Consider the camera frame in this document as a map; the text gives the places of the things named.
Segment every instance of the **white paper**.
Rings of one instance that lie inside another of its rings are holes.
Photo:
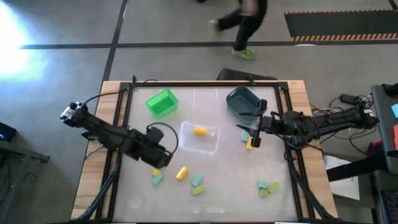
[[[326,170],[349,164],[350,161],[338,159],[333,156],[324,156]],[[358,177],[330,182],[331,192],[335,195],[359,200]]]

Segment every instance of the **gray floor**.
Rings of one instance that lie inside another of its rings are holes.
[[[0,121],[15,127],[15,142],[51,155],[32,164],[39,176],[24,182],[6,223],[48,223],[70,217],[87,142],[58,117],[71,101],[100,91],[108,49],[13,50],[21,44],[111,43],[122,0],[0,1]],[[130,0],[120,43],[214,41],[208,19],[222,16],[234,1]],[[288,41],[283,12],[389,9],[386,0],[269,0],[269,11],[253,41]],[[236,30],[220,41],[232,41]],[[222,68],[278,79],[305,80],[308,97],[326,106],[348,93],[367,95],[372,84],[395,83],[398,45],[255,47],[258,60],[230,56],[229,47],[117,49],[110,80],[214,80]],[[93,111],[96,102],[89,107]],[[339,133],[349,136],[349,131]],[[378,133],[355,143],[365,149]],[[326,152],[361,157],[347,141],[331,138]],[[371,222],[368,179],[361,178],[361,202],[336,198],[339,216]]]

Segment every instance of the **person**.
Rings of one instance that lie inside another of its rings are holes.
[[[267,12],[268,0],[239,0],[239,7],[217,20],[210,20],[209,25],[216,36],[224,30],[239,25],[235,44],[231,50],[233,55],[254,60],[256,53],[247,47],[249,38],[260,28]]]

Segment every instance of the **black pants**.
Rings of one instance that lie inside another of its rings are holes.
[[[248,44],[249,38],[258,30],[264,20],[264,16],[267,12],[268,0],[257,1],[259,9],[255,16],[240,15],[241,7],[239,7],[231,14],[218,19],[219,30],[226,30],[239,25],[234,50],[244,50]]]

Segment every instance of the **black metal frame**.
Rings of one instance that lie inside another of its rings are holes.
[[[128,83],[121,83],[119,89],[123,89],[126,85],[131,84],[130,82]],[[129,89],[129,93],[127,96],[127,105],[126,105],[126,109],[125,109],[125,115],[124,115],[124,119],[123,119],[123,125],[127,126],[127,122],[129,119],[129,110],[131,107],[131,98],[132,98],[132,92],[134,91],[135,88],[137,87],[154,87],[154,86],[161,86],[161,87],[168,87],[168,86],[268,86],[268,87],[274,87],[275,90],[275,96],[276,96],[276,100],[277,100],[277,106],[278,106],[278,110],[279,113],[283,113],[284,109],[282,106],[282,98],[280,95],[280,91],[284,91],[284,95],[285,95],[285,100],[286,100],[286,104],[287,104],[287,109],[288,110],[292,110],[292,102],[290,100],[290,93],[289,93],[289,88],[287,85],[287,82],[259,82],[259,83],[250,83],[250,82],[146,82],[146,83],[136,83],[135,80],[133,80],[132,83],[132,87]],[[123,100],[123,93],[120,93],[118,96],[118,101],[116,103],[116,110],[115,110],[115,115],[114,115],[114,125],[117,125],[117,120],[119,119],[119,114],[120,114],[120,110],[121,110],[121,102]],[[285,150],[288,151],[288,153],[290,153],[290,150],[285,146]],[[106,180],[106,178],[109,175],[109,170],[110,170],[110,165],[111,165],[111,159],[112,159],[112,152],[108,153],[109,156],[107,156],[106,158],[106,167],[104,168],[104,175],[103,175],[103,179]],[[307,174],[305,172],[305,166],[304,166],[304,161],[303,161],[303,157],[302,154],[300,152],[297,153],[297,157],[299,159],[299,169],[300,169],[300,173],[302,174],[302,178],[305,180],[305,183],[308,185],[308,180],[307,180]],[[118,156],[116,158],[116,162],[121,162],[123,158],[123,154],[118,153]],[[300,201],[300,197],[299,197],[299,187],[295,181],[295,179],[292,177],[292,173],[290,172],[290,179],[292,182],[292,190],[293,190],[293,195],[294,195],[294,202],[295,202],[295,208],[296,208],[296,212],[297,212],[297,218],[298,220],[303,219],[303,213],[302,213],[302,207],[301,207],[301,201]],[[108,215],[107,215],[107,220],[112,221],[113,219],[113,214],[114,214],[114,206],[116,203],[116,194],[117,194],[117,188],[118,188],[118,179],[119,175],[116,176],[112,190],[111,190],[111,198],[110,198],[110,203],[109,203],[109,210],[108,210]],[[310,218],[314,218],[315,216],[313,215],[313,208],[311,206],[311,204],[309,203],[309,201],[307,200],[307,206],[308,206],[308,211],[310,214]],[[101,218],[102,216],[102,203],[101,206],[99,207],[101,210],[97,210],[96,213],[96,219]]]

